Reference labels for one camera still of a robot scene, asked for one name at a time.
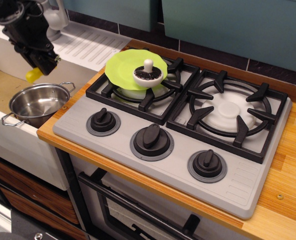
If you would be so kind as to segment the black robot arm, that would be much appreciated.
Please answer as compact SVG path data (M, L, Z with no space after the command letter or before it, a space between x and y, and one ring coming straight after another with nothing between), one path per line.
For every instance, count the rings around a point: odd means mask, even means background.
M3 34L32 68L45 76L57 66L58 55L46 33L49 24L43 6L32 0L0 0Z

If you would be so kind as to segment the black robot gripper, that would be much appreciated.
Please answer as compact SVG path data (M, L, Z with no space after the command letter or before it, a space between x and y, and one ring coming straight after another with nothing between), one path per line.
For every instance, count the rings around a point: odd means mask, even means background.
M1 15L3 33L14 50L32 67L49 75L61 60L46 36L49 27L43 13L5 12Z

